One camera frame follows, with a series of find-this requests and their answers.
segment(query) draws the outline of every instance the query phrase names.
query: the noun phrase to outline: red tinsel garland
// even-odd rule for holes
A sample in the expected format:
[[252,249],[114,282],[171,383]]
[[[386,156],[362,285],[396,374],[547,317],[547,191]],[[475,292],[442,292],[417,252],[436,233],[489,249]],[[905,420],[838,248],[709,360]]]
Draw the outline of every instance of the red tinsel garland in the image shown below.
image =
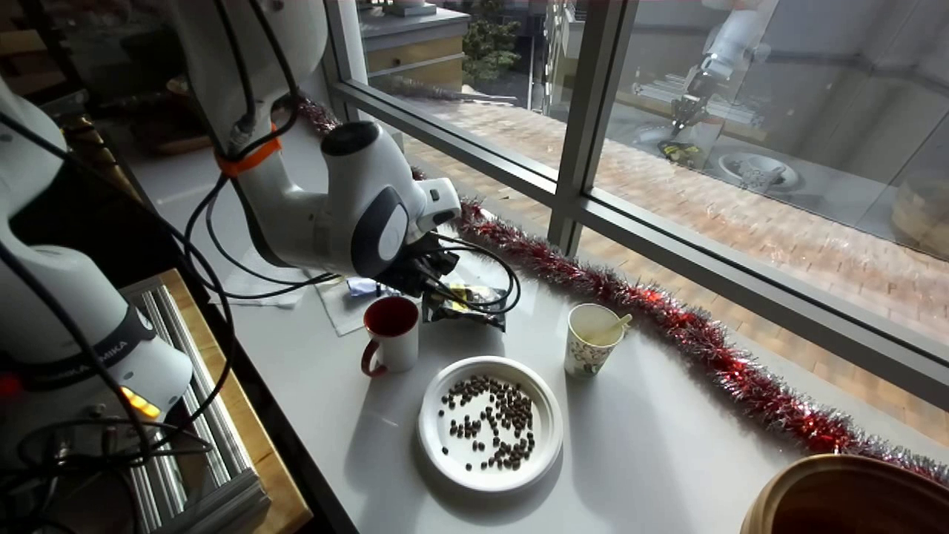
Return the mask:
[[653,329],[682,356],[700,363],[706,377],[753,421],[789,434],[802,452],[869,457],[949,486],[945,466],[905,449],[893,449],[876,437],[860,434],[848,417],[801,399],[750,356],[736,353],[736,348],[725,345],[724,329],[713,326],[703,313],[673,304],[657,288],[629,285],[607,270],[580,268],[552,249],[546,242],[503,227],[470,202],[463,206],[457,233],[470,243],[495,249],[510,264],[534,273],[558,292],[650,320]]

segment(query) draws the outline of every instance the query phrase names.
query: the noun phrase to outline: wooden bowl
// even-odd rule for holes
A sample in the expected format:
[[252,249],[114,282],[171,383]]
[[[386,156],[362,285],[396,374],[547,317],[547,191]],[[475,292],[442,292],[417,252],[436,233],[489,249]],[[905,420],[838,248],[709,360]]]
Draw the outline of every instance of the wooden bowl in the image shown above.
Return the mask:
[[741,534],[949,531],[949,491],[885,464],[819,455],[789,466],[753,503]]

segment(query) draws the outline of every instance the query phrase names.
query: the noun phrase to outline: table surface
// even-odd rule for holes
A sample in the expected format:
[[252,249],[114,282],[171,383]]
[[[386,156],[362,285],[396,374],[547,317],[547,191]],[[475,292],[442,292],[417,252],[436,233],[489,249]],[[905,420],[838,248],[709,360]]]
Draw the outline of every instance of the table surface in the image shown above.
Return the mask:
[[[184,227],[214,181],[208,156],[125,159],[174,227]],[[218,199],[218,218],[218,228],[237,228],[221,242],[243,248],[237,252],[246,258],[249,239],[240,236],[233,197]],[[457,273],[467,282],[501,277],[475,255]],[[739,531],[764,480],[801,452],[744,421],[696,369],[638,326],[596,380],[565,380],[561,366],[575,304],[521,279],[524,301],[507,316],[507,334],[424,325],[417,366],[381,380],[357,371],[368,341],[362,308],[340,313],[325,288],[298,295],[292,305],[233,308],[237,338],[357,531]],[[782,356],[746,351],[793,391],[851,417],[860,430],[949,464],[945,449],[900,421]],[[565,440],[535,485],[503,495],[466,492],[420,455],[414,420],[424,386],[466,356],[515,360],[555,391]]]

